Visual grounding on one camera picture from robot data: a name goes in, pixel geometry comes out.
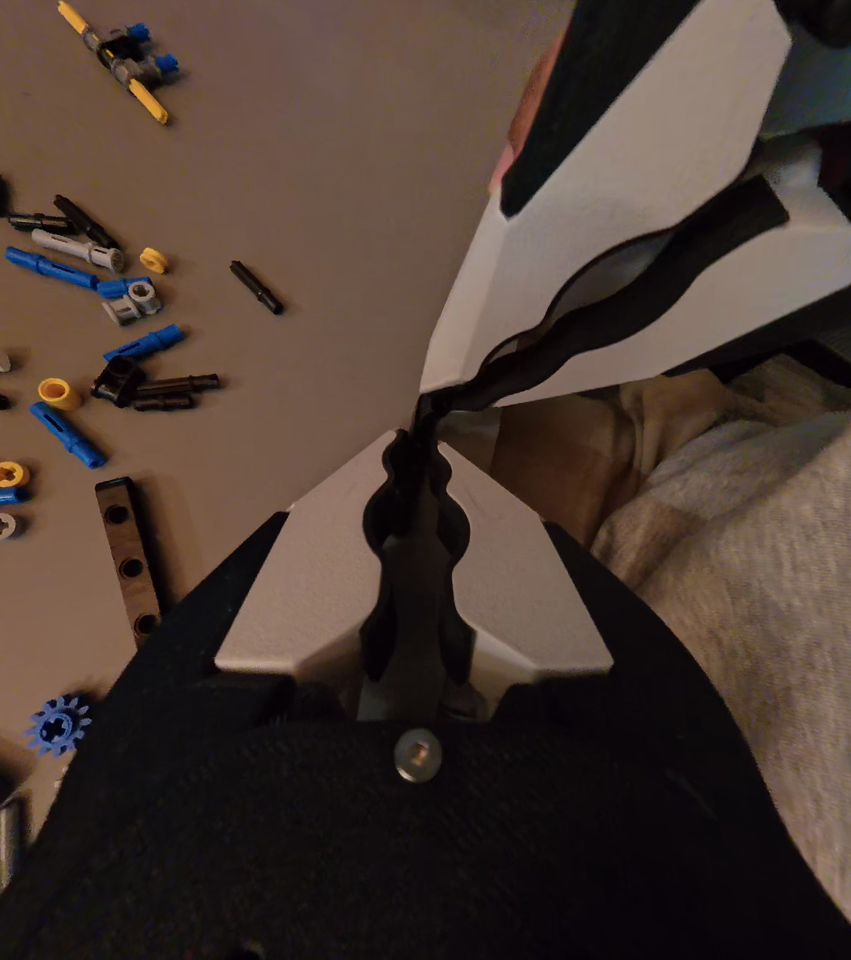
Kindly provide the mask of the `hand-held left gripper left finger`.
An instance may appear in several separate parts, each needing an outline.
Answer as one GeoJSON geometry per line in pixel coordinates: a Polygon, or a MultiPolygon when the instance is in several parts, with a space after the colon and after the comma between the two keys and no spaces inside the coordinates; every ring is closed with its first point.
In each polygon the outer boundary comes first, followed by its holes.
{"type": "Polygon", "coordinates": [[[349,719],[384,719],[377,688],[420,630],[420,561],[394,520],[366,533],[367,507],[394,493],[394,458],[407,432],[382,434],[281,517],[282,524],[227,630],[215,666],[239,676],[284,676],[333,694],[349,719]]]}

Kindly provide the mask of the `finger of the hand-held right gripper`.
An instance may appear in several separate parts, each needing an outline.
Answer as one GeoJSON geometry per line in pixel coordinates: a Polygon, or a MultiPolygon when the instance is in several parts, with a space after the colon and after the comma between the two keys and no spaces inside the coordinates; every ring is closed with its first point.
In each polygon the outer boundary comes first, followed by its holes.
{"type": "Polygon", "coordinates": [[[421,388],[413,433],[454,412],[587,392],[692,366],[780,322],[835,322],[851,299],[851,220],[818,175],[760,174],[678,227],[630,283],[530,342],[421,388]]]}
{"type": "Polygon", "coordinates": [[[731,185],[791,45],[774,2],[698,2],[515,213],[503,179],[432,333],[419,392],[472,380],[578,274],[731,185]]]}

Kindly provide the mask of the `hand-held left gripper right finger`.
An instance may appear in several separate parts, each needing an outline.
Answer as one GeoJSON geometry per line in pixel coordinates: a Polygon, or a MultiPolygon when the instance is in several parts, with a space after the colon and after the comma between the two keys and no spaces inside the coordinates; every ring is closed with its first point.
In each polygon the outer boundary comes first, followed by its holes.
{"type": "Polygon", "coordinates": [[[539,515],[440,442],[429,491],[446,554],[437,639],[452,714],[515,686],[602,676],[613,657],[539,515]]]}

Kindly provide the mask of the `black lego beam with holes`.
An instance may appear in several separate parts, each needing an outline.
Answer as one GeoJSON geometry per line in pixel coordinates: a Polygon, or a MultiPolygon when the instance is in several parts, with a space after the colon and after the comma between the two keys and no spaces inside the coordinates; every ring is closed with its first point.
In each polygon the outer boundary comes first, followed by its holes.
{"type": "Polygon", "coordinates": [[[96,484],[95,499],[132,639],[140,648],[164,615],[147,517],[138,488],[127,476],[96,484]]]}

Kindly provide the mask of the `black lego connector block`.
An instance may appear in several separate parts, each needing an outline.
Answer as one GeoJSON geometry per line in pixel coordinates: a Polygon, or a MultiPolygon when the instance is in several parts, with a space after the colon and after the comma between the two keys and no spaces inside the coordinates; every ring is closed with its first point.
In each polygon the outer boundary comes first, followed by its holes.
{"type": "Polygon", "coordinates": [[[94,379],[90,396],[116,408],[125,409],[135,401],[144,381],[145,372],[137,359],[115,356],[107,361],[106,366],[94,379]]]}

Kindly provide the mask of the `small blue lego gear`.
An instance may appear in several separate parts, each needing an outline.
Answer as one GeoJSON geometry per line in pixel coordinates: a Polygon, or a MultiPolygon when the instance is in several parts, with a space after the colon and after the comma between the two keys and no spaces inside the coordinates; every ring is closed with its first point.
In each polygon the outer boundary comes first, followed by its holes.
{"type": "Polygon", "coordinates": [[[59,759],[77,749],[92,724],[92,702],[81,693],[60,695],[35,712],[25,731],[37,756],[59,759]]]}

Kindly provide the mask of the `yellow round lego bush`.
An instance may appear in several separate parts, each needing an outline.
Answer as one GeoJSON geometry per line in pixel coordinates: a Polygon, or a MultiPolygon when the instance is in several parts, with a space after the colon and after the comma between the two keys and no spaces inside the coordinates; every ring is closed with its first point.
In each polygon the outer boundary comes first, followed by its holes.
{"type": "Polygon", "coordinates": [[[66,413],[78,410],[84,402],[81,390],[58,377],[41,380],[36,387],[36,393],[47,406],[66,413]]]}

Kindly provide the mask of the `blue and grey lego connector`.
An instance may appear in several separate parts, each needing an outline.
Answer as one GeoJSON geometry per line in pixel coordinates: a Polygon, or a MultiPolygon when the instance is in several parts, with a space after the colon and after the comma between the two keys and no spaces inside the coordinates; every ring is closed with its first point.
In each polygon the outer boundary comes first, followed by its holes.
{"type": "Polygon", "coordinates": [[[145,277],[100,281],[96,293],[107,317],[120,327],[156,316],[164,309],[155,285],[145,277]]]}

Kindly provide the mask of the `light grey lego pin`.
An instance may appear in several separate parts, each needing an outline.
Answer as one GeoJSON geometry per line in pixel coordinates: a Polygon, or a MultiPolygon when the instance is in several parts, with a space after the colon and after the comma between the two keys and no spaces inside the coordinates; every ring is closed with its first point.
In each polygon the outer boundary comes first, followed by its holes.
{"type": "Polygon", "coordinates": [[[33,228],[30,235],[35,244],[45,250],[107,269],[117,276],[124,273],[126,260],[124,253],[119,248],[99,246],[94,242],[81,241],[72,236],[54,233],[38,227],[33,228]]]}

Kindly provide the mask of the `yellow axle lego assembly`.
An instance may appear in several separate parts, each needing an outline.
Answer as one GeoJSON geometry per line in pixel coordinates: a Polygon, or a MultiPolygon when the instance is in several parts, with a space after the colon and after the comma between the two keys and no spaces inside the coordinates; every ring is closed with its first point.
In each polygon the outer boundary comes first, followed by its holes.
{"type": "Polygon", "coordinates": [[[178,58],[156,53],[152,32],[142,22],[99,34],[69,2],[58,1],[56,6],[59,16],[80,38],[84,48],[122,90],[144,108],[155,123],[168,126],[169,113],[156,91],[179,80],[178,58]]]}

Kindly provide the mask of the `person's tan pants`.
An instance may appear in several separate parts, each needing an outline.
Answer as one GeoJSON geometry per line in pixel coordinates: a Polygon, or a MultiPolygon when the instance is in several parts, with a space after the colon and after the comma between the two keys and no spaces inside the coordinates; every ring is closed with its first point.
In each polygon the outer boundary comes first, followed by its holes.
{"type": "Polygon", "coordinates": [[[719,378],[696,371],[509,406],[491,477],[590,547],[661,462],[719,425],[734,405],[719,378]]]}

